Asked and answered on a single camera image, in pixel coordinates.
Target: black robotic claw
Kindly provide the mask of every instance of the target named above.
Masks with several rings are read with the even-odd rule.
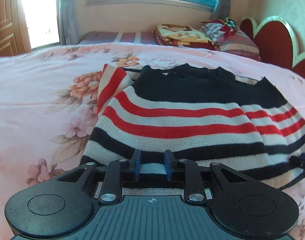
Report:
[[[122,196],[123,185],[150,187],[140,180],[139,150],[130,160],[86,163],[22,190],[5,207],[13,240],[292,239],[299,209],[282,191],[221,163],[176,160],[169,150],[164,166],[169,187],[183,184],[184,197]]]

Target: striped sweater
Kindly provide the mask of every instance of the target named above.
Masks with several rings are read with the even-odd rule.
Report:
[[[200,166],[221,162],[275,187],[302,173],[288,159],[305,152],[305,120],[266,78],[256,82],[221,67],[188,64],[134,71],[105,68],[99,119],[81,159],[108,165],[140,149],[142,183],[124,194],[182,194],[182,186],[169,189],[166,183],[162,163],[168,149],[176,159]],[[146,188],[147,179],[155,185]]]

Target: door panel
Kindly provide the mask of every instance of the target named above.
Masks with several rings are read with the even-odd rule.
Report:
[[[21,0],[0,0],[0,57],[30,51]]]

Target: doorway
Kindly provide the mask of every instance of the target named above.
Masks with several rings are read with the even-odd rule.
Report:
[[[32,49],[59,44],[56,0],[22,0]]]

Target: headboard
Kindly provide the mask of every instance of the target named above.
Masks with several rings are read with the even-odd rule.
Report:
[[[253,17],[244,17],[240,29],[257,45],[262,62],[305,78],[305,53],[299,54],[296,35],[283,18],[271,16],[257,25]]]

